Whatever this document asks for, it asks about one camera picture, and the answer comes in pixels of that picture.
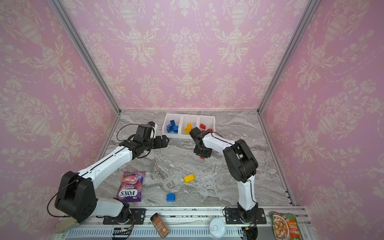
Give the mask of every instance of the gray marble surface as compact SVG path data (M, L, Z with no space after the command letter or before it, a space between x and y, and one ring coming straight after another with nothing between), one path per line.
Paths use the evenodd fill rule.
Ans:
M230 140L244 139L258 161L255 193L259 204L289 204L255 111L174 113L216 116L216 131ZM165 112L123 112L106 154L118 145L116 133L122 126L154 121L158 124L156 135L161 135L165 115ZM136 129L136 125L125 127L120 131L119 139L126 139ZM167 148L152 150L147 157L134 159L120 167L101 183L96 195L116 197L124 171L146 171L142 201L132 205L236 205L237 183L228 171L224 156L213 151L210 158L203 160L193 153L194 147L192 139L170 138ZM185 184L184 177L189 174L194 174L196 180ZM175 202L166 201L169 193L175 193Z

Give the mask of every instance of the pink wallpaper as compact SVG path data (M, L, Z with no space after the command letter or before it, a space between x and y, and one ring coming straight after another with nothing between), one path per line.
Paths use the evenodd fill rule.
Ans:
M308 0L62 0L121 109L257 109Z
M48 240L46 204L96 160L115 113L46 0L0 1L0 23L0 231Z
M320 240L384 239L383 8L322 0L264 112Z

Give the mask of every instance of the blue building block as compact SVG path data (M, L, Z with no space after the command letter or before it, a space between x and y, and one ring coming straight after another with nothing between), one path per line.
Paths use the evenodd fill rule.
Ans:
M169 129L169 130L173 130L173 126L171 125L171 124L169 124L168 126L167 126L167 129Z
M174 202L175 194L167 194L167 202Z

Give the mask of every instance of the yellow building block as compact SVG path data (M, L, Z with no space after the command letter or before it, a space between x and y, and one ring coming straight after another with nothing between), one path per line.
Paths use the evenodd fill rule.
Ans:
M191 182L191 181L193 181L195 179L196 179L195 175L191 174L191 175L188 175L188 176L184 177L184 182L185 183L189 183L189 182Z
M186 129L184 129L184 132L185 132L185 133L189 133L191 130L192 130L192 128L187 127Z

